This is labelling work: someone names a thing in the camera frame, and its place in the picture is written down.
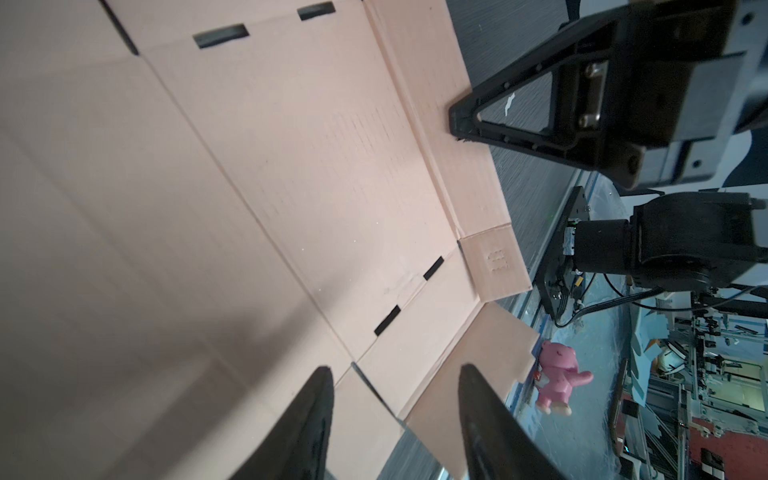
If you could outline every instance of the rectangular slot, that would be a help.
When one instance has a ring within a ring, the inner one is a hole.
[[[437,260],[432,264],[431,267],[429,267],[429,270],[424,274],[424,280],[429,280],[429,278],[435,274],[438,268],[442,265],[442,263],[445,262],[442,257],[438,257]]]
[[[390,323],[395,319],[396,316],[400,314],[400,306],[395,305],[395,308],[392,309],[391,312],[389,312],[389,315],[386,316],[384,320],[379,324],[379,326],[376,327],[373,332],[376,334],[376,336],[379,336],[382,334],[382,332],[386,329],[386,327],[389,326]]]
[[[336,7],[333,6],[333,2],[323,2],[316,3],[315,5],[310,5],[308,7],[298,8],[296,11],[299,12],[299,18],[301,18],[301,21],[303,22],[305,20],[309,20],[310,18],[334,13],[336,11]]]
[[[249,35],[248,30],[242,23],[239,25],[230,25],[228,27],[217,28],[216,30],[204,31],[196,35],[192,35],[197,47],[202,50],[203,48],[214,47],[218,44],[222,44],[225,41],[237,40],[238,38],[244,38]]]

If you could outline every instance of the cardboard box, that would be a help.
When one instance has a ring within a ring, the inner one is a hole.
[[[0,7],[6,402],[58,419],[13,430],[16,476],[228,475],[318,365],[380,467],[399,425],[350,362],[413,421],[484,303],[530,289],[488,148],[447,127],[444,0],[108,4]]]

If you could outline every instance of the pink teddy bear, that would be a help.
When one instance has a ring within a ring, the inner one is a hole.
[[[549,415],[552,410],[562,415],[570,415],[571,407],[568,399],[575,386],[586,385],[594,379],[592,372],[578,371],[576,350],[562,343],[552,343],[545,340],[541,344],[538,356],[541,372],[536,373],[536,379],[543,373],[549,383],[538,388],[536,408]]]

